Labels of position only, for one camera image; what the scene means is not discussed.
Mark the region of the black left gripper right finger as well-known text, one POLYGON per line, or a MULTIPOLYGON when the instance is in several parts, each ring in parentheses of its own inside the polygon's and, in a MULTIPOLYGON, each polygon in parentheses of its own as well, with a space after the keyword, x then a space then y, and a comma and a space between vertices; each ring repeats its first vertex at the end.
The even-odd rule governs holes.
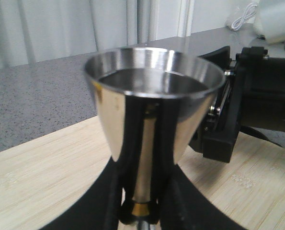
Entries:
POLYGON ((241 225, 209 202, 174 164, 174 137, 180 105, 180 100, 171 99, 164 100, 160 106, 160 130, 156 137, 163 177, 159 200, 161 227, 164 230, 241 230, 241 225))

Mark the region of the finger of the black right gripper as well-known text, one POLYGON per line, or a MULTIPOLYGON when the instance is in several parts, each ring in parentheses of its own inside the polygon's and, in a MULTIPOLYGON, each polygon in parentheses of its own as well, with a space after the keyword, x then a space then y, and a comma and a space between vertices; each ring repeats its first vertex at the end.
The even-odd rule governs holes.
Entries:
POLYGON ((214 65, 218 66, 222 71, 230 69, 230 46, 224 46, 198 57, 212 63, 207 65, 207 71, 214 70, 214 65))

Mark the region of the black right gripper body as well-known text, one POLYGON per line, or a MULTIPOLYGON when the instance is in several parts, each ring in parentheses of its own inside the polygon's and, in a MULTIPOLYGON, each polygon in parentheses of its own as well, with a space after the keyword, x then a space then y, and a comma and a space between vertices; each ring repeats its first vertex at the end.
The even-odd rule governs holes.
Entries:
POLYGON ((205 158, 228 163, 239 132, 265 139, 259 128, 285 132, 285 58, 262 46, 230 58, 226 83, 190 141, 205 158))

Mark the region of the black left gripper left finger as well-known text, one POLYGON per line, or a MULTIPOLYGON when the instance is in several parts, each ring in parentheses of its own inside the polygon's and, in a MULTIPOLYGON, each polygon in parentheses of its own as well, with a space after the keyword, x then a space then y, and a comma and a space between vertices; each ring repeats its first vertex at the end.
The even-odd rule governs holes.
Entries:
POLYGON ((45 230, 115 230, 118 223, 136 224, 132 200, 142 141, 142 99, 125 98, 123 143, 117 160, 106 167, 87 192, 45 230))

